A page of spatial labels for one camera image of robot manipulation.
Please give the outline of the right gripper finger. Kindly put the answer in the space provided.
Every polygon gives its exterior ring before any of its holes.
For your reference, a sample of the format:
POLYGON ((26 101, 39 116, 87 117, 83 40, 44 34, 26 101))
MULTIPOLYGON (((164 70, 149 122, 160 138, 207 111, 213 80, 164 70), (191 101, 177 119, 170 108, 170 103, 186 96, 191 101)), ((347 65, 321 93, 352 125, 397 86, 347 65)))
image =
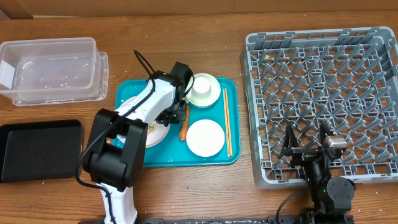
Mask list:
POLYGON ((327 136, 332 136, 333 132, 328 128, 327 125, 321 123, 319 125, 319 135, 320 135, 320 144, 324 146, 324 142, 327 136))
POLYGON ((290 124, 286 126, 284 143, 281 150, 281 154, 295 154, 299 150, 299 144, 295 137, 294 131, 290 124))

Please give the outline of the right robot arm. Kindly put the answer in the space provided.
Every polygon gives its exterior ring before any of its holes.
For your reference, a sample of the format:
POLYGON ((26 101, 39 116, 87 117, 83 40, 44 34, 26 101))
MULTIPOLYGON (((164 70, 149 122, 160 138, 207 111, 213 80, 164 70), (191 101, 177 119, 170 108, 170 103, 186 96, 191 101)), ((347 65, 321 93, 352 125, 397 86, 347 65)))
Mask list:
POLYGON ((285 199, 279 205, 275 221, 277 223, 353 223, 347 216, 356 190, 355 183, 344 177, 332 177, 329 164, 340 158, 347 150, 347 142, 324 124, 319 125, 320 145, 301 149, 291 125, 285 129, 283 156, 290 156, 291 167, 299 166, 301 178, 307 183, 303 189, 285 199), (305 208, 296 216, 280 216, 283 206, 294 197, 309 191, 312 207, 305 208))

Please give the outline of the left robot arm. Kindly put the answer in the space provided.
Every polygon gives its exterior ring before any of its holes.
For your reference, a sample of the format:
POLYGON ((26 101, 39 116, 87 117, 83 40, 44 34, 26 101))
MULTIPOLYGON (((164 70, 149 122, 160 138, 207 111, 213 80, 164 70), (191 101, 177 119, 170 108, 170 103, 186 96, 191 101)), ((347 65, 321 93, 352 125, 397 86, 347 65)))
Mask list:
POLYGON ((170 73, 147 70, 147 86, 134 100, 116 111, 97 112, 88 146, 76 165, 77 182, 101 191, 103 223, 138 222, 133 186, 143 167, 149 126, 187 118, 184 98, 194 81, 189 66, 177 62, 170 73))

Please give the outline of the large white plate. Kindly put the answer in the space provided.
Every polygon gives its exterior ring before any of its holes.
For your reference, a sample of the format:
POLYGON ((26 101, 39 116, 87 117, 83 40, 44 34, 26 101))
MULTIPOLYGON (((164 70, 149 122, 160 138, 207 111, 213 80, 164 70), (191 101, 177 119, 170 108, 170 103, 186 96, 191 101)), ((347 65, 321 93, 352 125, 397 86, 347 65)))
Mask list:
MULTIPOLYGON (((122 107, 127 106, 128 103, 130 103, 136 96, 133 96, 129 98, 126 101, 122 100, 122 105, 116 109, 116 111, 119 111, 122 107)), ((167 135, 170 129, 170 124, 168 126, 164 126, 163 124, 157 123, 157 129, 151 133, 150 135, 147 134, 147 139, 146 139, 146 148, 150 148, 152 146, 155 146, 156 144, 160 143, 167 135)), ((118 135, 117 138, 124 144, 126 138, 124 136, 118 135)))

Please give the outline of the orange carrot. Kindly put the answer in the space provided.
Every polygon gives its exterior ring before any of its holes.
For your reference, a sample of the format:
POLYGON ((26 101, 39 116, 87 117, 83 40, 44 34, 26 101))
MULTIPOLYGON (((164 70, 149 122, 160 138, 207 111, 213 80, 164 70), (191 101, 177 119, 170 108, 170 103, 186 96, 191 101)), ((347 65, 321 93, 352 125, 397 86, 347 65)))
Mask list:
POLYGON ((187 131, 189 128, 189 119, 190 119, 190 106, 187 105, 186 107, 186 120, 183 121, 181 127, 180 127, 180 132, 179 132, 179 140, 180 141, 186 141, 187 138, 187 131))

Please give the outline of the rice and peanut scraps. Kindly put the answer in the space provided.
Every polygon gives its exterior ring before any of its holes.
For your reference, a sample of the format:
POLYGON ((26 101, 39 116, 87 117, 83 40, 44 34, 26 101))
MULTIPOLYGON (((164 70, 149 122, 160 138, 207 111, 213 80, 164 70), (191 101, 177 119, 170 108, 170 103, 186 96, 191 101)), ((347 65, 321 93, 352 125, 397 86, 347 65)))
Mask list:
POLYGON ((148 126, 148 135, 153 133, 157 129, 157 122, 153 121, 149 126, 148 126))

